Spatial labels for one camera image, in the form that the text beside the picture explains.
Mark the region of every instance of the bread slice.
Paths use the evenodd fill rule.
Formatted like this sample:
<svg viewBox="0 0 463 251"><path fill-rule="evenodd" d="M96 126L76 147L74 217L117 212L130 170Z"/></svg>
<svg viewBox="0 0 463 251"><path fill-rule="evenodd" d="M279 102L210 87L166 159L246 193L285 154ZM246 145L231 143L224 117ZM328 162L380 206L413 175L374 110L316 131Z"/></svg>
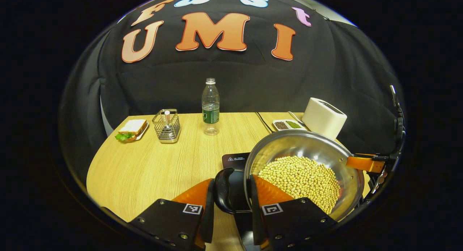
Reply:
<svg viewBox="0 0 463 251"><path fill-rule="evenodd" d="M132 141L135 141L137 139L136 136L134 137L131 137L131 138L127 138L127 140L125 140L125 142L132 142Z"/></svg>
<svg viewBox="0 0 463 251"><path fill-rule="evenodd" d="M132 133L137 137L141 132L148 126L148 122L145 119L134 119L127 121L126 125L119 130L120 134Z"/></svg>

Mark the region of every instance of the water bottle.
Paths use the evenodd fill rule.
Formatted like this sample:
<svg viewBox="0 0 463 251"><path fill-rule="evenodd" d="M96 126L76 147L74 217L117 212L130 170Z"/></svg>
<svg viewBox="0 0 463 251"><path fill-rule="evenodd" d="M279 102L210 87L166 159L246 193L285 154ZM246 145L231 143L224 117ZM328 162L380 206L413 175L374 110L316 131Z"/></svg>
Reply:
<svg viewBox="0 0 463 251"><path fill-rule="evenodd" d="M205 80L205 88L201 97L203 112L203 131L207 135L218 134L218 115L220 98L215 87L215 78Z"/></svg>

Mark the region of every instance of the sandwich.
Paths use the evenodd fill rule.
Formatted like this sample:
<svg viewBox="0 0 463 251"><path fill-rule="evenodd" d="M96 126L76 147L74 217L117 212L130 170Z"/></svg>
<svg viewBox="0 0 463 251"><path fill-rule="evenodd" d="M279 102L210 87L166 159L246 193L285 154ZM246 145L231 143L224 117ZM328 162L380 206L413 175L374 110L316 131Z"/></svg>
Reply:
<svg viewBox="0 0 463 251"><path fill-rule="evenodd" d="M134 141L144 131L146 126L148 126L148 122L145 119L129 120L115 137L119 141Z"/></svg>

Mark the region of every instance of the white plate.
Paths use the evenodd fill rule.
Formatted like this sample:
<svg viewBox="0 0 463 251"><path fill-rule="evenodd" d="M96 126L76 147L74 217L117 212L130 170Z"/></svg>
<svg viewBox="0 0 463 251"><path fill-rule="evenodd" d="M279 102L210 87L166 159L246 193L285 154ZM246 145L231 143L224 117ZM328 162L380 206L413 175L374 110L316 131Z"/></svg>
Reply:
<svg viewBox="0 0 463 251"><path fill-rule="evenodd" d="M297 124L298 126L300 126L300 128L293 128L291 126L289 126L289 124L286 122L286 121L290 121L290 122L293 122L295 124ZM282 120L275 120L273 121L273 126L278 130L278 131L281 131L281 130L285 130L285 129L279 129L278 127L276 127L275 123L276 122L283 122L283 124L285 124L285 126L288 128L288 129L296 129L296 130L304 130L304 131L307 131L307 129L302 126L300 123L298 123L296 120L291 120L291 119L282 119Z"/></svg>
<svg viewBox="0 0 463 251"><path fill-rule="evenodd" d="M149 122L147 122L145 129L142 131L142 133L141 133L140 135L137 136L137 139L135 139L135 140L139 140L139 139L143 136L144 131L146 131L146 129L148 128L148 126L149 126Z"/></svg>

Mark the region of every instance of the metal wire basket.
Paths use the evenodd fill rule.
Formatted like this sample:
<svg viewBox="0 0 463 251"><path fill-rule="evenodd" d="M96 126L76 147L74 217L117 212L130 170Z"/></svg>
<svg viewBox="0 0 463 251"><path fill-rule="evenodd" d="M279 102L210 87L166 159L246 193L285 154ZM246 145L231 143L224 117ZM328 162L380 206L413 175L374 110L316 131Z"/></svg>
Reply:
<svg viewBox="0 0 463 251"><path fill-rule="evenodd" d="M169 120L167 121L165 111L170 111ZM152 120L157 138L165 144L172 144L178 141L180 134L180 120L177 109L162 109L157 112Z"/></svg>

